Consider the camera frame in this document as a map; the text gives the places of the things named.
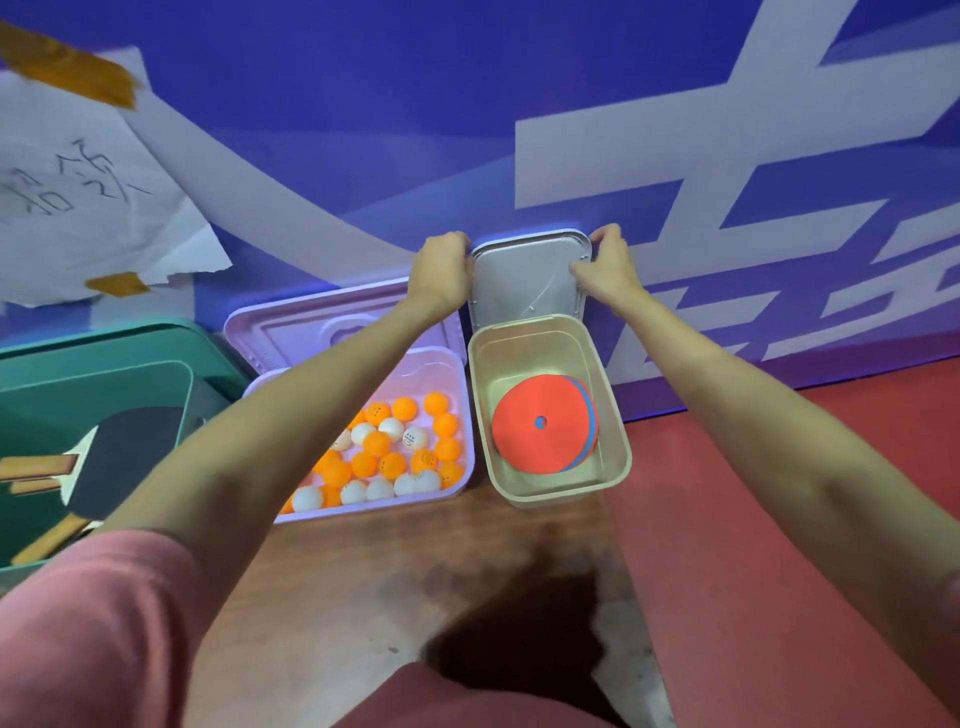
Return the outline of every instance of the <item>wooden table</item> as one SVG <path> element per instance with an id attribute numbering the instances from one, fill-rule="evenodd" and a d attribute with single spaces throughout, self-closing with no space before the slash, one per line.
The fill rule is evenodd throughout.
<path id="1" fill-rule="evenodd" d="M 476 480 L 448 501 L 275 527 L 204 642 L 187 725 L 330 725 L 478 605 L 564 577 L 597 595 L 610 703 L 630 725 L 671 724 L 604 500 L 517 510 Z M 582 589 L 540 598 L 545 618 L 591 609 Z M 560 630 L 545 649 L 577 649 Z"/>

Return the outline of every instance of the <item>pink shirt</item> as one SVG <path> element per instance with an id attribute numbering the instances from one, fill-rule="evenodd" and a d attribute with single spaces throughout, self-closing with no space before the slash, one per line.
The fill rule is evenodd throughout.
<path id="1" fill-rule="evenodd" d="M 0 599 L 0 726 L 179 726 L 190 668 L 216 616 L 183 546 L 115 531 L 68 548 Z M 607 723 L 561 703 L 470 691 L 402 667 L 338 726 Z"/>

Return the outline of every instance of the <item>hand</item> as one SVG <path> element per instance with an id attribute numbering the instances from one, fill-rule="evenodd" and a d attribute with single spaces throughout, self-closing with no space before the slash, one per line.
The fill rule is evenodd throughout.
<path id="1" fill-rule="evenodd" d="M 643 290 L 627 241 L 616 223 L 593 231 L 590 240 L 600 243 L 596 260 L 576 260 L 570 263 L 570 273 L 593 298 L 619 313 L 636 291 Z"/>
<path id="2" fill-rule="evenodd" d="M 426 316 L 439 323 L 467 300 L 473 282 L 470 239 L 462 232 L 428 237 L 414 257 L 407 301 L 421 306 Z"/>

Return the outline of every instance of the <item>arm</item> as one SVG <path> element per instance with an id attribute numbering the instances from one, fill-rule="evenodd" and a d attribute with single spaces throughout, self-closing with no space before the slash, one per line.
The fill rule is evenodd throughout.
<path id="1" fill-rule="evenodd" d="M 960 523 L 838 420 L 647 293 L 617 225 L 593 239 L 596 261 L 571 266 L 581 285 L 627 321 L 786 536 L 957 713 L 923 612 L 960 569 Z"/>
<path id="2" fill-rule="evenodd" d="M 426 241 L 407 298 L 379 321 L 225 410 L 168 455 L 101 532 L 140 528 L 187 546 L 222 603 L 283 502 L 407 349 L 469 292 L 461 232 Z"/>

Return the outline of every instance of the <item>container lid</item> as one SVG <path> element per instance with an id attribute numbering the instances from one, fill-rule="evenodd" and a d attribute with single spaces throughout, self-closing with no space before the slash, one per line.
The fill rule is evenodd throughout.
<path id="1" fill-rule="evenodd" d="M 356 333 L 407 295 L 407 279 L 340 288 L 273 303 L 238 308 L 224 323 L 224 337 L 260 374 L 300 364 Z M 459 313 L 428 329 L 414 347 L 446 347 L 467 363 Z"/>
<path id="2" fill-rule="evenodd" d="M 473 330 L 564 313 L 584 318 L 583 291 L 570 274 L 574 260 L 590 260 L 592 245 L 580 231 L 504 238 L 473 249 Z"/>

